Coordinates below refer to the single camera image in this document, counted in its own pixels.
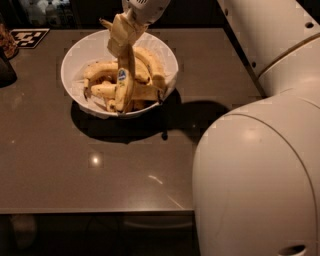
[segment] table surface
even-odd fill
[[[176,90],[143,116],[85,114],[60,77],[72,45],[96,30],[51,30],[11,60],[0,88],[0,213],[192,211],[204,131],[260,99],[223,29],[157,29],[179,63]]]

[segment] white bowl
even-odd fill
[[[134,118],[149,111],[152,108],[159,106],[158,102],[153,105],[134,112],[126,114],[118,114],[107,112],[101,105],[104,103],[96,97],[85,99],[83,95],[83,70],[84,68],[97,60],[115,60],[109,53],[107,44],[110,34],[108,30],[102,30],[93,33],[72,46],[63,59],[61,67],[61,79],[64,88],[80,106],[80,109],[88,114],[92,114],[99,118],[106,119],[110,116],[119,118]],[[166,99],[174,90],[175,82],[178,74],[178,62],[171,49],[160,39],[149,33],[144,33],[134,46],[145,47],[154,52],[163,64],[165,71],[165,81],[168,85],[168,90],[164,96]]]

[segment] sticker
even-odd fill
[[[118,72],[118,80],[119,80],[119,81],[123,81],[123,80],[126,79],[126,77],[127,77],[126,71],[123,70],[123,69],[119,69],[119,72]]]

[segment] dark floor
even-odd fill
[[[2,236],[1,256],[200,256],[193,214],[47,214],[35,218],[38,230],[33,244],[18,249],[9,230]]]

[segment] banana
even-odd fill
[[[135,58],[135,65],[136,65],[136,71],[135,71],[136,76],[134,79],[140,83],[144,83],[148,85],[151,84],[151,76],[146,65],[144,65],[144,63],[138,58]]]
[[[112,26],[113,24],[105,19],[100,18],[99,22],[102,26],[104,26],[105,28],[109,29],[110,31],[112,30]]]
[[[100,23],[110,30],[107,48],[116,58],[126,51],[127,44],[134,45],[148,28],[147,26],[140,26],[136,22],[131,23],[125,13],[115,15],[111,24],[102,19]]]
[[[114,99],[116,94],[115,84],[96,84],[91,86],[92,95],[99,98]]]
[[[143,47],[134,47],[134,54],[148,68],[151,75],[152,86],[158,88],[161,92],[161,98],[166,91],[165,73],[159,58],[151,51]]]
[[[89,83],[105,76],[116,77],[118,64],[115,61],[97,61],[86,67],[83,72],[84,87],[88,88]]]
[[[98,98],[114,99],[116,95],[116,84],[96,84],[91,86],[91,94]],[[148,100],[157,101],[159,98],[159,90],[155,87],[134,81],[134,91],[132,100]]]
[[[118,78],[116,85],[115,105],[117,112],[126,113],[134,91],[135,59],[130,44],[118,57]]]
[[[133,101],[133,108],[134,110],[142,110],[146,107],[145,100],[134,100]]]
[[[106,108],[108,112],[116,112],[116,101],[115,100],[106,100]]]

